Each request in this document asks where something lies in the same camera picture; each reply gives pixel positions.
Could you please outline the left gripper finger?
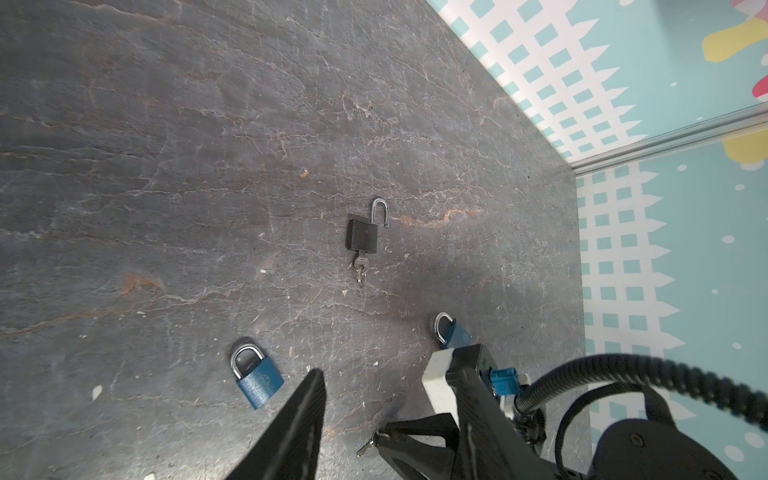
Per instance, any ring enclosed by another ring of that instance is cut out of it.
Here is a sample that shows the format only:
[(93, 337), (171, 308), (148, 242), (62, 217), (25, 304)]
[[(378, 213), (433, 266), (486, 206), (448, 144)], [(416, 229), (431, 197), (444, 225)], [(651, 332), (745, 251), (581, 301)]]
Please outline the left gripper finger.
[(326, 406), (320, 369), (311, 370), (230, 479), (313, 479)]

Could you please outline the silver key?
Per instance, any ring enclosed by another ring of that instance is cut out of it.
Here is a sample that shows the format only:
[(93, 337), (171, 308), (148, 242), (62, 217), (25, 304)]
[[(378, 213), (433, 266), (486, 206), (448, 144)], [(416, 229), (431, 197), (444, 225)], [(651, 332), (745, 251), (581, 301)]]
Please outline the silver key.
[(364, 288), (366, 285), (366, 276), (368, 271), (369, 260), (364, 252), (358, 251), (353, 259), (352, 266), (355, 270), (356, 281), (360, 288)]

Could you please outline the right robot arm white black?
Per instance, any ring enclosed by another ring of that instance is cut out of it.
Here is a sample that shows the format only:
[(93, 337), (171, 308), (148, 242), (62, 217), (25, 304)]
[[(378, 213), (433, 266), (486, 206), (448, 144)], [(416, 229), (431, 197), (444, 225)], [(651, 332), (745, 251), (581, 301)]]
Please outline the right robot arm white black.
[[(727, 377), (662, 358), (591, 355), (565, 363), (514, 396), (508, 418), (489, 375), (461, 361), (446, 373), (457, 412), (391, 422), (369, 445), (404, 479), (731, 479), (733, 472), (676, 426), (662, 389), (767, 428), (767, 395)], [(565, 466), (567, 430), (591, 404), (639, 394), (641, 419), (601, 435), (587, 472)]]

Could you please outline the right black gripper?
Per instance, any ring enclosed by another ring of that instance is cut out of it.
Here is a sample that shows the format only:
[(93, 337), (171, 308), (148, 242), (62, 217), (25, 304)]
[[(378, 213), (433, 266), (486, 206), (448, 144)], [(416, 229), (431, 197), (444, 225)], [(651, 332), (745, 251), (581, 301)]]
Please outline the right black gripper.
[(531, 385), (520, 382), (512, 420), (469, 367), (450, 371), (448, 384), (457, 396), (459, 428), (450, 413), (441, 413), (390, 422), (374, 433), (380, 457), (402, 479), (451, 479), (458, 446), (462, 472), (468, 479), (576, 477), (563, 461), (548, 462), (536, 453), (537, 445), (546, 438), (543, 407), (576, 387), (575, 367), (558, 367)]

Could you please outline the small key for blue padlock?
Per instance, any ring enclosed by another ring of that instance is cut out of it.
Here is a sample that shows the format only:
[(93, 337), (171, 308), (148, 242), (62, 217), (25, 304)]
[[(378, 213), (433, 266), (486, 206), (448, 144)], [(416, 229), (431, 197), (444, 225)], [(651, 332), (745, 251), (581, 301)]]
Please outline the small key for blue padlock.
[(368, 450), (376, 446), (376, 438), (369, 438), (356, 452), (356, 457), (361, 458)]

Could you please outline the black padlock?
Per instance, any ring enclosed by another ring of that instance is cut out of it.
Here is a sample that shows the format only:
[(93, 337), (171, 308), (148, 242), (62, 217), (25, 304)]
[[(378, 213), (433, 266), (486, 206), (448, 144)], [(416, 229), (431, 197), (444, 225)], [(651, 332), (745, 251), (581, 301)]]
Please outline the black padlock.
[(388, 202), (378, 197), (373, 200), (371, 205), (370, 219), (363, 221), (359, 219), (350, 219), (346, 232), (346, 248), (358, 253), (375, 254), (378, 250), (378, 224), (376, 223), (377, 208), (381, 206), (384, 212), (385, 228), (390, 226), (390, 211)]

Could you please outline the small blue padlock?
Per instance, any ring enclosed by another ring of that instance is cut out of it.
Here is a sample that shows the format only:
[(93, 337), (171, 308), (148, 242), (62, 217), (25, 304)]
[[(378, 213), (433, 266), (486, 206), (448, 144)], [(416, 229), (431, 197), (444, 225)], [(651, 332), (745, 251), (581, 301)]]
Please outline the small blue padlock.
[(468, 331), (447, 312), (436, 315), (433, 330), (442, 349), (463, 348), (472, 344)]

